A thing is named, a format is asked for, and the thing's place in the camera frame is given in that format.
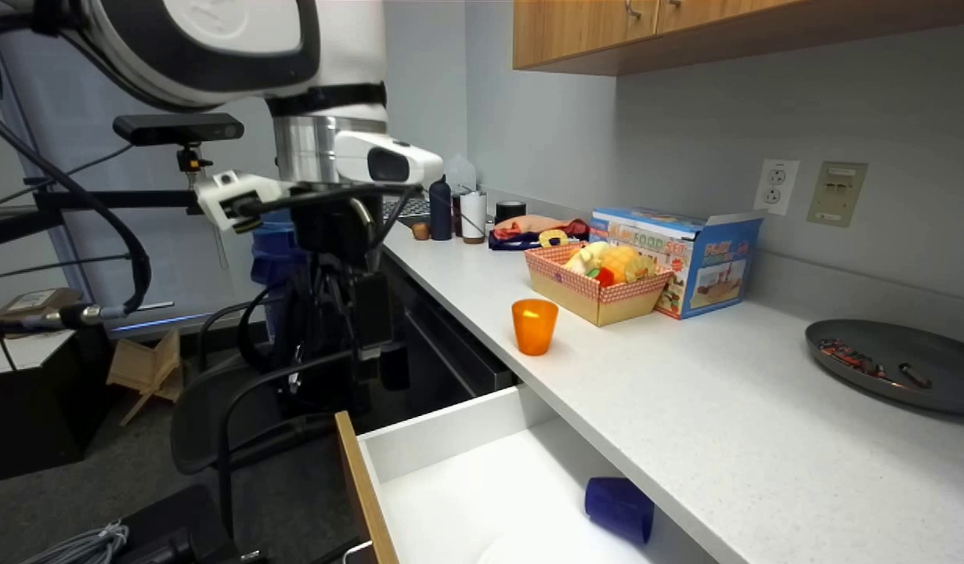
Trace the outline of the black under-counter appliance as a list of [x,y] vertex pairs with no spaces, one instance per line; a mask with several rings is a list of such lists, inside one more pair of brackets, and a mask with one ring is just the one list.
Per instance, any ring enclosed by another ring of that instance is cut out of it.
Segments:
[[410,417],[513,388],[518,376],[411,277],[382,253],[379,270],[388,282],[399,374],[409,388],[399,404]]

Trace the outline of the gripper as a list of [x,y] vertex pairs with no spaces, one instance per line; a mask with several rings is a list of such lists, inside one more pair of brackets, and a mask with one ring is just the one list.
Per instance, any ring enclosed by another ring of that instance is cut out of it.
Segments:
[[[300,248],[316,256],[330,255],[346,266],[368,269],[372,229],[352,200],[292,208],[291,220]],[[347,410],[352,358],[345,307],[341,306],[341,268],[324,263],[313,269],[309,311],[297,360],[341,357],[291,375],[291,394],[310,411]],[[349,320],[357,381],[379,381],[397,392],[410,388],[409,347],[395,327],[388,280],[379,272],[356,272],[348,283]]]

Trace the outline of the heap of small red pieces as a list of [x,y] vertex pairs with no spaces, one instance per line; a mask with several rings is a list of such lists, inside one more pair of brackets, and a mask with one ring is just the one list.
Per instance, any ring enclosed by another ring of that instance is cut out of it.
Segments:
[[861,374],[878,378],[879,381],[894,383],[894,380],[887,375],[886,368],[881,363],[875,362],[872,357],[853,349],[853,347],[848,346],[842,342],[842,340],[837,338],[818,340],[818,350],[821,351],[822,354],[825,354],[825,356],[846,365],[846,367],[850,369],[861,372]]

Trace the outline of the blue water jug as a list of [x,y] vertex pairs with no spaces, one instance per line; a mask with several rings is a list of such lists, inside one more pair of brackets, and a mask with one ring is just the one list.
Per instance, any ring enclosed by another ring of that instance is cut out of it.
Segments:
[[297,243],[294,225],[272,215],[252,233],[250,279],[268,292],[264,305],[268,338],[274,342],[294,293],[295,282],[309,271],[309,253]]

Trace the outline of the wooden folding stand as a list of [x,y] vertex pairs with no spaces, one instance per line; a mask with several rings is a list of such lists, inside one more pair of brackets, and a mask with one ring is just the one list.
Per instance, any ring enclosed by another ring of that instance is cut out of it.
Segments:
[[126,426],[154,397],[176,403],[183,392],[183,376],[179,330],[169,330],[155,346],[145,346],[130,339],[119,340],[110,362],[107,383],[139,394],[134,406],[121,418],[120,426]]

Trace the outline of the dark grey plate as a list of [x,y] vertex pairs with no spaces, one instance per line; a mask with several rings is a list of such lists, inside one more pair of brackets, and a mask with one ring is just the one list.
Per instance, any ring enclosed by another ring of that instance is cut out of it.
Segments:
[[[926,330],[865,319],[825,319],[805,328],[814,360],[837,381],[881,400],[964,415],[964,343]],[[818,350],[837,338],[886,368],[894,383],[850,369]]]

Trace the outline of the orange plastic cup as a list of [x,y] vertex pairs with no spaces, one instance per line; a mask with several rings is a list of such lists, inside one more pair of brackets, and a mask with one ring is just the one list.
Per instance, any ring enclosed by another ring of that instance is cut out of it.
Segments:
[[552,345],[559,306],[543,299],[522,299],[511,304],[518,350],[525,356],[542,356]]

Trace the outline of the checkered paper basket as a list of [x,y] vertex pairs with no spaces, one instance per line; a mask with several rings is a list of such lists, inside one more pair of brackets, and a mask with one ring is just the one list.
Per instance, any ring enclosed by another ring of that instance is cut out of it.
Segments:
[[632,284],[603,287],[596,280],[563,268],[572,253],[588,244],[571,243],[525,251],[532,289],[595,326],[617,324],[650,314],[673,271],[658,265],[661,272],[653,277]]

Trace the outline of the white wall socket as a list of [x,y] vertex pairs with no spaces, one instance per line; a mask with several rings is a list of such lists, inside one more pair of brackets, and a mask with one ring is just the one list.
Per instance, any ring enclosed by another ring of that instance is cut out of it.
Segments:
[[800,161],[788,158],[764,158],[760,181],[755,190],[754,210],[768,214],[787,215],[798,176]]

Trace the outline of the white drawer with wooden front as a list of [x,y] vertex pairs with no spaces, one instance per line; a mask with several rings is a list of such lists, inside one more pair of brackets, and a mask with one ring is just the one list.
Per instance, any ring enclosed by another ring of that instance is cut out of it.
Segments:
[[717,564],[660,507],[645,545],[592,522],[587,482],[623,474],[527,386],[373,432],[334,422],[377,564]]

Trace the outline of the cardboard box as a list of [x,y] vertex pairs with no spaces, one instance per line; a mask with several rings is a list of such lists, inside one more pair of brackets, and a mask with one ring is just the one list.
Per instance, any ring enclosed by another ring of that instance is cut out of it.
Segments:
[[29,316],[42,316],[67,305],[81,302],[83,292],[70,287],[49,288],[16,296],[0,309],[0,320],[21,321]]

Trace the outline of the dark blue bottle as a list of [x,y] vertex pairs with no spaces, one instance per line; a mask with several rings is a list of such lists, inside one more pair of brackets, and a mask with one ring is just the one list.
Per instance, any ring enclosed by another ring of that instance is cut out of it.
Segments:
[[452,189],[446,176],[433,182],[428,189],[429,236],[432,240],[453,238]]

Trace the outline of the wooden wall cabinet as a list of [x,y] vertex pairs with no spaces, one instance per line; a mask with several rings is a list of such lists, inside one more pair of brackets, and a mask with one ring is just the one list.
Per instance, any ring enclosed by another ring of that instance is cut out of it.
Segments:
[[624,76],[964,24],[964,0],[513,0],[517,71]]

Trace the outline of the black box with white top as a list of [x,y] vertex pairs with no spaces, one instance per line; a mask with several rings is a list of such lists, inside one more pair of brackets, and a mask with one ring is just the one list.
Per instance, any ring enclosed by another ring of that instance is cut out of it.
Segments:
[[0,340],[0,481],[83,460],[117,394],[102,328]]

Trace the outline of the beige switch plate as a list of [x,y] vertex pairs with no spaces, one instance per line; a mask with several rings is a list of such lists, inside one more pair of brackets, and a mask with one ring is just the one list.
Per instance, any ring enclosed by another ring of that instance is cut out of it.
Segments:
[[807,212],[807,221],[848,228],[867,178],[867,163],[823,161]]

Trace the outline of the white cylindrical cup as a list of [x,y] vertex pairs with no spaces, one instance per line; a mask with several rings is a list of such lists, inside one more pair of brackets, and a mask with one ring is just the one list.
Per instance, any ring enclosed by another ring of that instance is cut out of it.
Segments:
[[461,240],[468,245],[481,245],[486,240],[486,194],[468,190],[460,195]]

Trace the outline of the toy food set box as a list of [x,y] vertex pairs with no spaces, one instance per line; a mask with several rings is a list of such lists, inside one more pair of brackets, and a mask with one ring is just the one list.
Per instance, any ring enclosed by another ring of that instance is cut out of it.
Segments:
[[686,319],[739,303],[767,212],[704,219],[653,208],[595,208],[590,240],[635,248],[673,275],[655,305]]

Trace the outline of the black office chair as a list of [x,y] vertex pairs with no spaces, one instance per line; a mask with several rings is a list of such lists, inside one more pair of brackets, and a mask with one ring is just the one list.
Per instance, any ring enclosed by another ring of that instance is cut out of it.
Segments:
[[[274,342],[256,342],[249,315],[238,334],[238,360],[202,367],[171,416],[171,459],[184,475],[211,480],[218,524],[235,541],[276,545],[307,518],[331,522],[345,503],[334,415],[306,410],[291,394],[291,375],[336,356],[298,361],[309,305],[289,302]],[[357,381],[347,324],[352,375],[346,413],[359,422],[370,413],[372,381]]]

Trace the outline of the heap of toy food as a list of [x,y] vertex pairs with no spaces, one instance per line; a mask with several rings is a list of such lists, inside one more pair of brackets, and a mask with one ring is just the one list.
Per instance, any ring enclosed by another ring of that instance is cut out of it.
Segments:
[[653,257],[625,245],[611,245],[597,240],[571,254],[563,268],[571,273],[596,280],[603,287],[632,284],[661,272]]

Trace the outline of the blue plastic cup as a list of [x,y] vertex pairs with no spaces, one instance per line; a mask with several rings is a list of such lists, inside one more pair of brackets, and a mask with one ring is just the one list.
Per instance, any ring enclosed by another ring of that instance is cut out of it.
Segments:
[[589,479],[584,511],[592,522],[631,543],[645,545],[650,541],[655,503],[629,479]]

